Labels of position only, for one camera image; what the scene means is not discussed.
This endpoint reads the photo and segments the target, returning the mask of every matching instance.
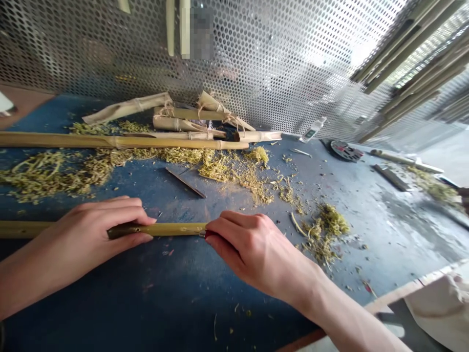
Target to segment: wooden edge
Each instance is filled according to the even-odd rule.
[[[390,305],[391,303],[394,303],[401,298],[404,298],[411,293],[414,293],[421,288],[424,288],[425,286],[435,282],[436,280],[440,279],[443,275],[448,274],[449,272],[461,267],[462,265],[466,264],[469,262],[469,259],[462,259],[460,261],[457,261],[453,264],[450,264],[448,266],[445,266],[444,268],[440,270],[433,271],[427,275],[422,276],[419,279],[416,279],[414,281],[411,281],[394,291],[385,294],[384,296],[379,297],[375,301],[367,304],[364,308],[370,312],[373,315],[378,314],[380,311],[382,311],[386,306]],[[302,349],[316,341],[321,340],[322,338],[326,337],[327,334],[324,332],[323,329],[319,328],[317,330],[314,330],[312,333],[303,336],[299,338],[298,340],[281,347],[278,349],[278,352],[293,352],[293,351],[298,351],[299,349]]]

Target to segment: debris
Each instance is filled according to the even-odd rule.
[[[215,319],[213,320],[213,336],[214,336],[215,342],[216,342],[216,341],[217,341],[217,338],[216,338],[215,327],[216,327],[216,314],[215,314]]]

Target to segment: perforated metal wall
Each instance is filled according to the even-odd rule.
[[[389,82],[366,96],[348,77],[411,1],[193,1],[213,10],[214,59],[184,60],[178,30],[167,54],[165,1],[129,0],[128,14],[117,0],[0,0],[0,81],[114,100],[168,90],[191,104],[205,89],[256,126],[301,134],[325,115],[319,137],[357,141]]]

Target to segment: hand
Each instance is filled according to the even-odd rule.
[[[206,241],[240,279],[297,309],[311,299],[314,281],[324,276],[266,215],[224,211],[206,229],[219,234]]]
[[[5,259],[0,263],[0,291],[8,287],[13,294],[3,296],[6,302],[0,299],[0,320],[71,284],[115,255],[152,240],[142,232],[108,238],[108,229],[129,221],[151,225],[156,219],[146,215],[139,198],[122,196],[81,204]]]

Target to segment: blue table surface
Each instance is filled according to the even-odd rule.
[[[10,131],[67,132],[65,126],[112,103],[60,95]],[[130,118],[150,123],[151,111]],[[303,182],[294,187],[303,202],[309,201],[305,220],[317,214],[314,200],[318,199],[336,206],[351,224],[351,240],[336,245],[343,259],[336,261],[332,273],[325,270],[360,304],[374,299],[362,280],[369,281],[381,296],[469,255],[464,228],[436,211],[423,196],[399,193],[370,171],[381,160],[366,155],[363,163],[347,163],[329,154],[319,141],[302,144],[289,136],[273,146],[263,145],[271,155],[271,168],[284,175],[297,173],[295,182]],[[291,148],[313,157],[293,153]],[[0,166],[10,168],[39,151],[8,149],[0,154]],[[293,161],[285,163],[283,154]],[[129,162],[116,168],[106,185],[93,188],[94,200],[140,197],[150,216],[161,214],[159,222],[210,221],[226,209],[265,213],[279,221],[279,229],[293,244],[302,241],[289,218],[291,205],[277,196],[273,203],[255,207],[244,188],[206,180],[195,170],[184,173],[184,179],[207,195],[201,199],[168,175],[165,167],[178,173],[185,170],[160,160]],[[273,170],[265,174],[276,175]],[[0,220],[55,221],[86,201],[58,195],[39,205],[19,204],[5,195],[8,190],[0,188]],[[0,259],[25,243],[0,241]],[[368,249],[362,249],[364,243]],[[118,255],[6,319],[5,327],[6,351],[225,351],[227,347],[230,351],[272,351],[318,328],[287,304],[239,280],[198,237],[154,239]]]

